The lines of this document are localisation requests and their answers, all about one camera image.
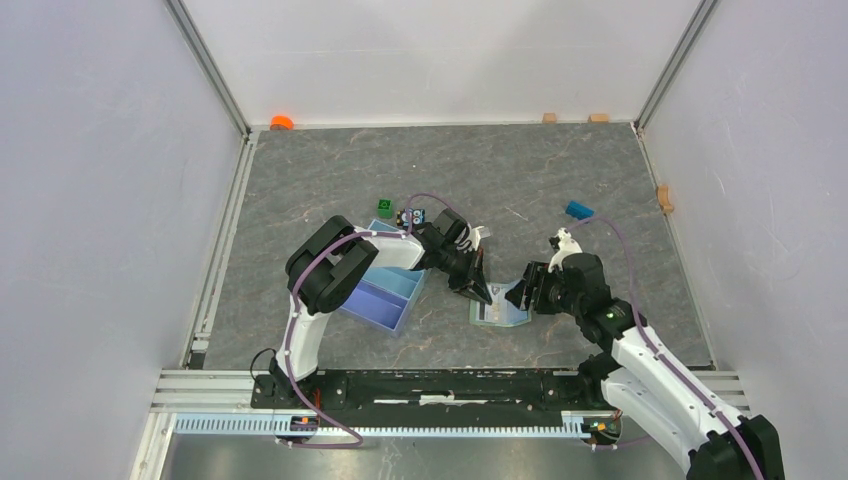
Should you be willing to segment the green card holder wallet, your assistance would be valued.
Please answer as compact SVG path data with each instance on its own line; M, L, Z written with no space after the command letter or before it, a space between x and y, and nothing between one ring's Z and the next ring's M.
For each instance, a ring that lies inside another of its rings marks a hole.
M512 328L532 321L532 315L515 307L506 299L506 293L517 286L518 280L509 283L490 283L491 305L472 301L469 309L469 323L476 326Z

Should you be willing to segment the blue three-compartment organizer tray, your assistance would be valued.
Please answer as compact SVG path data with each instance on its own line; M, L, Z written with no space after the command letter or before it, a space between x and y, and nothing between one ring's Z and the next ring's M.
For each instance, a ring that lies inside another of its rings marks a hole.
M368 225L379 253L351 296L339 309L376 330L398 337L427 278L415 266L424 250L420 242L378 219Z

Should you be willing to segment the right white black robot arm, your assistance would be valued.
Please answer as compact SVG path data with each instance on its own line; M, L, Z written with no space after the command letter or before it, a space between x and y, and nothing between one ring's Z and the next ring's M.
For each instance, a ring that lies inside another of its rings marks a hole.
M776 427L743 414L679 361L633 303L612 295L598 256L531 262L505 298L534 315L573 317L602 350L578 368L580 400L630 416L687 478L784 478Z

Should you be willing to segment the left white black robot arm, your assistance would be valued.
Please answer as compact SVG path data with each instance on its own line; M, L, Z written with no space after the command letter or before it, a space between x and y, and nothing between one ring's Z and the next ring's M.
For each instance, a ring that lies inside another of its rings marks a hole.
M448 288L490 305L483 271L479 232L446 208L433 221L412 223L409 231L375 231L335 215L289 258L290 313L282 346L276 354L275 392L290 407L306 405L314 394L310 377L327 323L353 294L372 267L408 271L436 269Z

